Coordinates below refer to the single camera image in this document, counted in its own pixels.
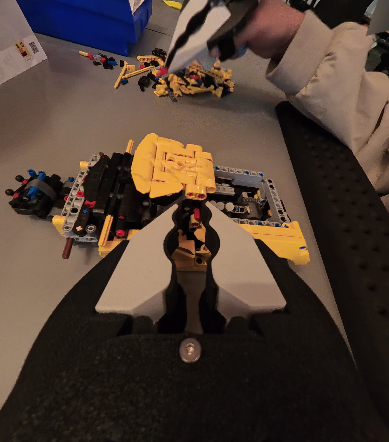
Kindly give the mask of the yellow toy car chassis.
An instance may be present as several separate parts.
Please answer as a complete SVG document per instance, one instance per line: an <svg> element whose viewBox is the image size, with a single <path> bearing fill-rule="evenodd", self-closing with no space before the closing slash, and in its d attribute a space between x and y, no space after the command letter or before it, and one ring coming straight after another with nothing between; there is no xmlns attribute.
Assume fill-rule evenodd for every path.
<svg viewBox="0 0 389 442"><path fill-rule="evenodd" d="M22 215L49 219L66 244L93 243L101 257L130 240L176 203L182 215L211 202L275 254L296 265L310 261L297 221L289 217L273 180L258 171L213 164L202 146L148 134L133 152L97 153L80 163L76 178L28 170L6 189L9 205Z"/></svg>

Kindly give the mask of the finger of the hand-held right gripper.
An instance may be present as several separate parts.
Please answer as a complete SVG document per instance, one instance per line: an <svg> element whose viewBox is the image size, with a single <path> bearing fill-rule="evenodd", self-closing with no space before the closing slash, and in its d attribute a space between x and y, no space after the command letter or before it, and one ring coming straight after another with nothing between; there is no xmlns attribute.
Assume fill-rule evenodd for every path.
<svg viewBox="0 0 389 442"><path fill-rule="evenodd" d="M192 14L201 13L201 24L192 33L192 60L209 58L209 51L223 42L232 41L226 22L231 11L225 3L193 3Z"/></svg>
<svg viewBox="0 0 389 442"><path fill-rule="evenodd" d="M166 58L167 69L179 69L176 67L175 61L178 51L202 27L210 9L211 4L208 0L187 0L183 2Z"/></svg>

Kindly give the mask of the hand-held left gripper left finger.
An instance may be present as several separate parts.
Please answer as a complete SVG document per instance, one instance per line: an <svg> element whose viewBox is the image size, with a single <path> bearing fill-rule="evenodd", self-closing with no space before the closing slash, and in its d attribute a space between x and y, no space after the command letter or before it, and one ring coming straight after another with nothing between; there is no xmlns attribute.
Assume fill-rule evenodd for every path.
<svg viewBox="0 0 389 442"><path fill-rule="evenodd" d="M100 299L98 313L147 316L160 331L181 330L181 287L171 255L179 245L174 204L130 240Z"/></svg>

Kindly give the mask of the yellow toy fender subassembly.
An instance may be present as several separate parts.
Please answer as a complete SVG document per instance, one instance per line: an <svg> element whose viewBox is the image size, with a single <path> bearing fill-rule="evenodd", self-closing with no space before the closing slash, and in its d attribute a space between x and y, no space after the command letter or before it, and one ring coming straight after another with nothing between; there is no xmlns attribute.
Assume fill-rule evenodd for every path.
<svg viewBox="0 0 389 442"><path fill-rule="evenodd" d="M211 253L205 245L206 229L200 208L182 215L178 232L179 244L171 256L177 271L205 273Z"/></svg>

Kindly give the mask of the black dotted desk mat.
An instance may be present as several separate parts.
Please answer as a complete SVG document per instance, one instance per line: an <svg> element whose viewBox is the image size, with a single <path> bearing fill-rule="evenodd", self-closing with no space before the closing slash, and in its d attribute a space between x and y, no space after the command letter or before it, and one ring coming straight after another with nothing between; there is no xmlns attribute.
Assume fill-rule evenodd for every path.
<svg viewBox="0 0 389 442"><path fill-rule="evenodd" d="M352 151L275 108L357 370L389 428L389 213Z"/></svg>

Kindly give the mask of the person's right hand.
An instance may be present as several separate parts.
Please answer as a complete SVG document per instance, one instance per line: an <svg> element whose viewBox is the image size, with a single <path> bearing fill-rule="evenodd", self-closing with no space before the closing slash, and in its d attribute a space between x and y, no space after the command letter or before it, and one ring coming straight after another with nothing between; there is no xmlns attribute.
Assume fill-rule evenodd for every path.
<svg viewBox="0 0 389 442"><path fill-rule="evenodd" d="M280 61L304 20L304 13L280 0L260 1L245 28L234 38L264 59Z"/></svg>

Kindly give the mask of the blue plastic bin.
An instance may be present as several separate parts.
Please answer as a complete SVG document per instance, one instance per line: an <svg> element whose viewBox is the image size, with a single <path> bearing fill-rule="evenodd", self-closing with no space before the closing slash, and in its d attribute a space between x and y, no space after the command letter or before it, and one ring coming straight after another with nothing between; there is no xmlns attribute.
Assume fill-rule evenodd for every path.
<svg viewBox="0 0 389 442"><path fill-rule="evenodd" d="M127 0L18 0L32 30L128 56L152 15L145 0L131 13Z"/></svg>

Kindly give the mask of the grey desk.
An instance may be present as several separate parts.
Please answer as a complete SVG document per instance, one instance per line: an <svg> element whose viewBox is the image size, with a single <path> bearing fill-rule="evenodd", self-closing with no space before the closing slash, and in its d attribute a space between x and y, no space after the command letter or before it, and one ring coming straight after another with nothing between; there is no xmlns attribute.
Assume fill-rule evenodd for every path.
<svg viewBox="0 0 389 442"><path fill-rule="evenodd" d="M16 214L5 189L28 169L76 176L81 160L122 151L151 132L201 145L219 165L272 178L305 235L311 262L294 271L312 288L346 333L275 115L284 94L265 78L268 62L251 52L232 69L235 92L219 99L159 99L134 81L114 90L119 69L96 67L79 50L104 52L36 35L47 60L0 85L0 408L12 390L43 325L67 292L99 261L97 251L74 246L45 220Z"/></svg>

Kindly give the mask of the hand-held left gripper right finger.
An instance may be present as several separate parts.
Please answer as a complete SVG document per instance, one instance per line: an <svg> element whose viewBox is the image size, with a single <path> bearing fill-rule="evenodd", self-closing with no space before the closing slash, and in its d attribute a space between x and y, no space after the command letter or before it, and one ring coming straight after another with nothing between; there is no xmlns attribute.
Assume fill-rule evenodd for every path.
<svg viewBox="0 0 389 442"><path fill-rule="evenodd" d="M258 241L211 202L205 203L205 330L223 331L232 318L280 313L286 299Z"/></svg>

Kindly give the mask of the toy car instruction booklet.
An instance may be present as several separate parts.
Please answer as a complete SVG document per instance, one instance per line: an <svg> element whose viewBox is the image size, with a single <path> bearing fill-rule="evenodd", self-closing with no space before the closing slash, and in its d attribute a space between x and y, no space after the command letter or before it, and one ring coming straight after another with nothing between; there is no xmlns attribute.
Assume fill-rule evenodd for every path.
<svg viewBox="0 0 389 442"><path fill-rule="evenodd" d="M17 1L0 0L0 85L46 59Z"/></svg>

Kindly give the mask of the person's right forearm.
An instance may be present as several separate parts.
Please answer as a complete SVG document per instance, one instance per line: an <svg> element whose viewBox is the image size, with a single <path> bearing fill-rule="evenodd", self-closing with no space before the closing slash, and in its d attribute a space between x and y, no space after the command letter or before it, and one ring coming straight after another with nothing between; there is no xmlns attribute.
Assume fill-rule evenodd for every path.
<svg viewBox="0 0 389 442"><path fill-rule="evenodd" d="M267 79L304 115L349 147L379 193L389 193L389 78L366 71L373 44L353 22L333 30L312 12Z"/></svg>

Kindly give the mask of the pile of small toy pieces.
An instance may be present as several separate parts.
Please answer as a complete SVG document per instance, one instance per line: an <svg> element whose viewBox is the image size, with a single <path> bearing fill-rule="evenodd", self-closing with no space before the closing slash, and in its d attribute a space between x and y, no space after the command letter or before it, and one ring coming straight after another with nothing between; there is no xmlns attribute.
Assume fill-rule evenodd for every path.
<svg viewBox="0 0 389 442"><path fill-rule="evenodd" d="M151 87L157 97L167 96L172 102L184 95L195 96L211 93L222 98L234 92L235 83L232 81L232 70L223 69L220 62L215 62L210 69L204 68L198 61L192 62L188 68L169 73L164 66L167 53L161 48L155 48L151 55L137 56L140 63L137 69L134 64L124 60L116 61L103 53L79 51L79 55L88 58L95 66L103 66L112 70L119 66L121 71L114 84L114 89L126 85L137 77L137 84L142 92Z"/></svg>

